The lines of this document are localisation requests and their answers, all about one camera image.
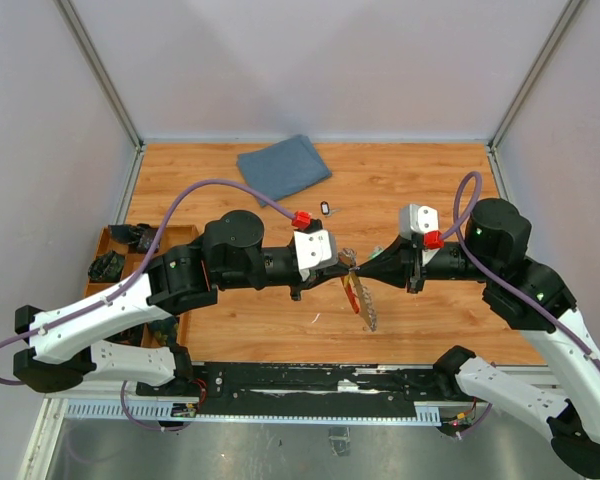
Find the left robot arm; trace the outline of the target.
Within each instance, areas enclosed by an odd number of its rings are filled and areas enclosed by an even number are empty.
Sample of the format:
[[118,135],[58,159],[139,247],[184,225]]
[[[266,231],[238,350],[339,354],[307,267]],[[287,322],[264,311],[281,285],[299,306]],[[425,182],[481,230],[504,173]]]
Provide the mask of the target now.
[[283,247],[263,244],[254,213],[234,210],[208,223],[201,236],[154,257],[137,278],[126,278],[69,306],[16,312],[28,347],[13,357],[13,374],[39,393],[72,389],[85,380],[130,381],[187,393],[194,371],[186,348],[142,348],[111,342],[130,328],[213,306],[223,290],[287,286],[302,291],[345,275],[334,235],[318,220],[296,230]]

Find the red-handled metal key organizer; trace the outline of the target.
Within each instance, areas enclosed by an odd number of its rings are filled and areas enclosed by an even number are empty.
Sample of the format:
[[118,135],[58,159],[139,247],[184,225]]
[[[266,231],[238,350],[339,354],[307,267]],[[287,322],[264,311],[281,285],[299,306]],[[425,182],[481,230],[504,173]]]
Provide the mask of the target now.
[[373,304],[370,290],[364,286],[356,275],[356,252],[344,248],[338,253],[339,260],[348,268],[348,273],[341,278],[341,283],[349,304],[355,315],[359,316],[367,331],[375,332],[377,329],[377,313]]

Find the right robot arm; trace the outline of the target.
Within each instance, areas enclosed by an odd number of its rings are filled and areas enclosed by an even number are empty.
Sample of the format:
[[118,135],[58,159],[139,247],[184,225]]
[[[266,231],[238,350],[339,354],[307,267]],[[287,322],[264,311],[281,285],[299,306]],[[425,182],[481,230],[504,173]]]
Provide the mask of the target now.
[[571,470],[600,479],[600,349],[564,280],[527,255],[530,222],[503,199],[470,207],[461,241],[431,249],[425,235],[403,232],[358,273],[409,293],[428,280],[483,284],[483,301],[541,354],[562,391],[535,387],[454,346],[434,364],[435,392],[488,402],[534,429]]

